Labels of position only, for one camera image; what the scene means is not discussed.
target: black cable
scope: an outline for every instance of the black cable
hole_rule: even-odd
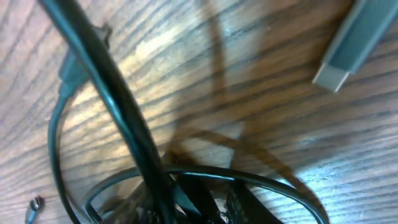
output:
[[[177,214],[172,191],[156,145],[106,46],[76,1],[40,0],[39,3],[91,77],[156,202],[161,220],[174,224]]]
[[[73,211],[68,198],[67,198],[67,193],[65,190],[65,184],[62,179],[62,172],[61,172],[61,167],[60,167],[60,155],[59,155],[59,150],[58,150],[58,125],[60,123],[62,111],[65,108],[65,106],[68,103],[68,98],[60,96],[57,104],[55,105],[55,108],[53,110],[53,113],[51,115],[51,120],[49,122],[49,132],[48,132],[48,147],[49,147],[49,157],[50,157],[50,165],[51,165],[51,170],[52,174],[54,177],[55,185],[58,190],[58,194],[60,196],[60,200],[62,202],[62,205],[65,207],[65,210],[67,211],[70,220],[74,224],[80,224],[79,219],[76,217],[75,212]]]
[[[164,170],[169,174],[178,174],[178,175],[194,175],[197,177],[206,177],[212,179],[223,179],[223,180],[239,180],[244,182],[245,184],[253,185],[256,187],[260,187],[263,189],[267,189],[278,194],[282,194],[292,200],[295,200],[297,203],[303,205],[315,218],[318,224],[327,224],[328,218],[323,212],[314,205],[306,196],[300,193],[297,189],[290,187],[286,184],[278,182],[276,180],[262,177],[255,174],[250,174],[247,172],[241,172],[236,170],[230,170],[219,167],[212,166],[180,166],[180,165],[170,165],[164,166]],[[107,179],[104,179],[100,183],[96,184],[87,194],[86,201],[84,204],[84,210],[90,218],[95,219],[95,217],[99,217],[97,212],[91,206],[91,201],[100,194],[103,190],[108,187],[117,184],[126,179],[130,179],[133,177],[139,176],[139,172],[136,167],[122,170]],[[101,218],[95,219],[96,222],[101,221]]]

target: black cord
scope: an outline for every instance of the black cord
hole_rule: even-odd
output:
[[[314,205],[306,196],[300,193],[297,189],[290,187],[286,184],[278,182],[276,180],[262,177],[255,174],[250,174],[247,172],[241,172],[236,170],[230,170],[219,167],[212,166],[180,166],[180,165],[171,165],[164,166],[164,170],[169,174],[177,174],[177,175],[193,175],[197,177],[205,177],[212,179],[223,179],[223,180],[239,180],[244,182],[245,184],[253,185],[256,187],[260,187],[263,189],[267,189],[278,194],[282,194],[292,200],[295,200],[297,203],[303,205],[315,218],[318,224],[327,224],[328,218],[323,212]],[[122,170],[107,179],[102,180],[100,183],[96,184],[85,197],[84,211],[87,215],[92,218],[96,223],[101,221],[101,217],[97,214],[95,209],[91,205],[91,201],[100,194],[103,190],[108,187],[117,184],[126,179],[130,179],[133,177],[139,176],[136,167]]]
[[[156,145],[139,107],[106,46],[76,1],[40,0],[39,3],[89,74],[154,198],[161,220],[174,224],[177,214],[169,179],[162,170]]]
[[[68,98],[60,96],[53,113],[51,115],[51,120],[49,123],[49,132],[48,132],[48,147],[49,147],[49,157],[50,157],[50,165],[52,174],[54,177],[55,185],[57,186],[58,194],[60,196],[62,205],[65,207],[70,220],[74,224],[80,224],[79,219],[76,217],[75,212],[73,211],[65,190],[65,184],[62,179],[62,172],[60,167],[60,155],[58,150],[58,125],[60,123],[62,111],[68,103]]]

